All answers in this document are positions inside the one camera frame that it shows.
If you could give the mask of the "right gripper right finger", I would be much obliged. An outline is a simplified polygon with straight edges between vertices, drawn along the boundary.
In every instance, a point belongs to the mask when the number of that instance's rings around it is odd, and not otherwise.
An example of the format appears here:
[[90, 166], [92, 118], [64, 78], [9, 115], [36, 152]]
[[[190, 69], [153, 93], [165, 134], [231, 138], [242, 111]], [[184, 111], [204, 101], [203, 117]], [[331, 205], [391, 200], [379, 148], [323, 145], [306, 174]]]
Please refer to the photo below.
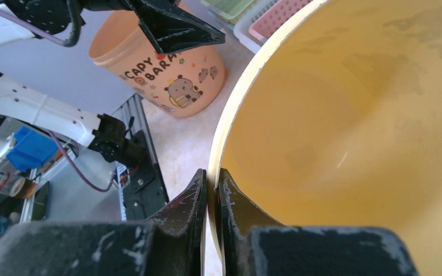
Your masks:
[[224, 275], [417, 275], [405, 244], [379, 227], [285, 226], [221, 169], [216, 226]]

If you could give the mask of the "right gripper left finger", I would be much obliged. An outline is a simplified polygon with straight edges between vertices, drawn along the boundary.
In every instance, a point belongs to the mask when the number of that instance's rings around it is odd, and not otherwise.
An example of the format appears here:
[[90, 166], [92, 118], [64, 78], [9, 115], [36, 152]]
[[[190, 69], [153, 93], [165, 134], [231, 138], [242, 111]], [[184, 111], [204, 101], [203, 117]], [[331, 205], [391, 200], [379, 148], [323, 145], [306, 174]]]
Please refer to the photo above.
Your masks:
[[31, 222], [0, 239], [0, 275], [202, 275], [207, 173], [147, 219]]

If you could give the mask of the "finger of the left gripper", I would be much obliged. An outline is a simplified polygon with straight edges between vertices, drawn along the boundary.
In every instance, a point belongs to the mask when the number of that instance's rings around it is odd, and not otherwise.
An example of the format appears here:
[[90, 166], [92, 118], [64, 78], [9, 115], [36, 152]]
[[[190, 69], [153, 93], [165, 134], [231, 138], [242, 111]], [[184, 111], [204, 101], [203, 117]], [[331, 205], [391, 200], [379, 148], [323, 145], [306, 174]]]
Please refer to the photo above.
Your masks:
[[226, 41], [223, 32], [181, 9], [179, 1], [137, 0], [127, 3], [157, 53], [179, 53]]

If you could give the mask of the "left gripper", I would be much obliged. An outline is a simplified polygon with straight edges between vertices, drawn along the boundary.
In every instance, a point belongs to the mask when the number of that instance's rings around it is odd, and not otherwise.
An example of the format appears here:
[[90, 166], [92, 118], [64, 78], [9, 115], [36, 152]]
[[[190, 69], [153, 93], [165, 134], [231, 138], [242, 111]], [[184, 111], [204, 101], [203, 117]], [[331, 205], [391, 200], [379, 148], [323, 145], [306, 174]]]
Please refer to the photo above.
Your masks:
[[73, 31], [85, 25], [82, 11], [134, 11], [144, 1], [0, 1], [19, 19], [49, 33], [58, 34], [71, 26]]

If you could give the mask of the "orange capybara bucket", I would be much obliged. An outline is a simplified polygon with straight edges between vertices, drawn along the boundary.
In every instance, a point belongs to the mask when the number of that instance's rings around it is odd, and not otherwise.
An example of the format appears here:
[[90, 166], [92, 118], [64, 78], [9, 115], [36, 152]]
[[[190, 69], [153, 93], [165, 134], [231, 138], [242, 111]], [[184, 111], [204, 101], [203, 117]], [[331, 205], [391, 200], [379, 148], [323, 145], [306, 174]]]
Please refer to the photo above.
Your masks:
[[220, 93], [226, 68], [216, 47], [157, 53], [131, 11], [114, 11], [95, 35], [89, 57], [165, 113], [184, 118]]

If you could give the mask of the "yellow capybara bucket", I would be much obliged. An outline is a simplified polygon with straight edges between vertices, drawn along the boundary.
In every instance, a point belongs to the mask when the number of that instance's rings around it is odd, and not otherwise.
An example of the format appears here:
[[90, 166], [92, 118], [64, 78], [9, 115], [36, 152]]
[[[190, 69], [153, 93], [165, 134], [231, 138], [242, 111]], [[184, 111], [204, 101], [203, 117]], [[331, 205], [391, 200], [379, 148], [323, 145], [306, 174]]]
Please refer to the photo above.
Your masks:
[[208, 165], [286, 225], [394, 231], [442, 275], [442, 1], [311, 1], [235, 85]]

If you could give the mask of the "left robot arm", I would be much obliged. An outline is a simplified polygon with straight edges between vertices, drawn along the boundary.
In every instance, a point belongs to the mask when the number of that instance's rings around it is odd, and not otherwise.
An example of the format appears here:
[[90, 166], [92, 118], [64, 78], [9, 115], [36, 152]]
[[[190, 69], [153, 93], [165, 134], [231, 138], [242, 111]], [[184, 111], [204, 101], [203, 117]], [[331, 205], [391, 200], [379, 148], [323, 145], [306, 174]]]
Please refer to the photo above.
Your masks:
[[[83, 10], [126, 10], [160, 54], [222, 44], [225, 35], [180, 8], [179, 1], [0, 1], [0, 46], [47, 39], [61, 47], [77, 44]], [[79, 110], [8, 78], [0, 72], [0, 115], [67, 136], [99, 152], [107, 162], [139, 164], [145, 148], [127, 139], [125, 124], [109, 115]]]

